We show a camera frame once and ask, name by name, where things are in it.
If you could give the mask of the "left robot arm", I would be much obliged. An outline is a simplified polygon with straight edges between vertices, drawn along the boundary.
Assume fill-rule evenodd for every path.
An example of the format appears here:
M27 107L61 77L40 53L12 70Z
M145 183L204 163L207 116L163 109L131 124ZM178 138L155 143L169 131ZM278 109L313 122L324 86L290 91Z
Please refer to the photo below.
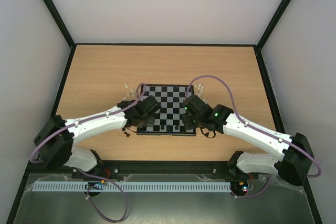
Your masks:
M110 109L77 119L64 120L52 116L34 139L36 148L29 161L41 163L46 169L62 166L98 175L103 162L94 150L84 150L77 145L95 135L122 128L144 126L161 108L153 96L144 100L121 101Z

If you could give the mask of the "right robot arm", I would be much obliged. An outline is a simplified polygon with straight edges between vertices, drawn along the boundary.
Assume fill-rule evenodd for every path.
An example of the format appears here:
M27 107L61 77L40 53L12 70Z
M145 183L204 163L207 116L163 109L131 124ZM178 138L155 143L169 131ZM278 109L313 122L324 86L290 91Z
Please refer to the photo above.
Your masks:
M243 119L233 109L224 105L210 105L198 96L184 100L185 113L182 121L187 130L199 128L242 139L265 151L251 154L237 151L228 166L232 176L239 178L245 173L278 175L294 186L302 186L312 165L313 152L306 136L294 136L276 132Z

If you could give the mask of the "black and silver chessboard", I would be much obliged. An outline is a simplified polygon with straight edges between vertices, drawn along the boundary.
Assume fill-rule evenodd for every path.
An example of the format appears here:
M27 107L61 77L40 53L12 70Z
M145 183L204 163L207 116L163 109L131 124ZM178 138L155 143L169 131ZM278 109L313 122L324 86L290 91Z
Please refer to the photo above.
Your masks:
M186 130L182 122L182 114L185 109L182 103L186 96L194 93L193 88L187 85L172 84L147 84L141 88L144 92L143 98L153 96L160 102L161 109L154 117L150 118L146 126L137 128L138 135L172 135L172 136L195 136L195 130ZM165 125L165 131L161 131L161 125ZM173 131L168 132L167 126L173 126ZM175 126L179 126L179 131L175 131Z

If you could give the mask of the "black aluminium frame rail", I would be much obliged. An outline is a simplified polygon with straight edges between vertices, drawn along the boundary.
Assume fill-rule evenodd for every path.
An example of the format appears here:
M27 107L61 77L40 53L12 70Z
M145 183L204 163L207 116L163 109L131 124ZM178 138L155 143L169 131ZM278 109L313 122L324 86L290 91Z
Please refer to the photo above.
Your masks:
M124 177L129 175L204 175L206 178L220 180L223 179L228 182L245 181L252 175L257 178L261 172L244 173L233 165L227 165L227 161L216 162L164 162L164 161L103 161L94 168L93 171L86 172L89 175L100 176L103 178L116 179L121 181ZM280 162L275 164L276 174L294 176L294 168L289 166L281 168ZM46 174L70 174L72 178L88 178L89 176L82 174L78 168L62 166L55 169L47 169L43 164L32 164L28 162L25 173L46 173Z

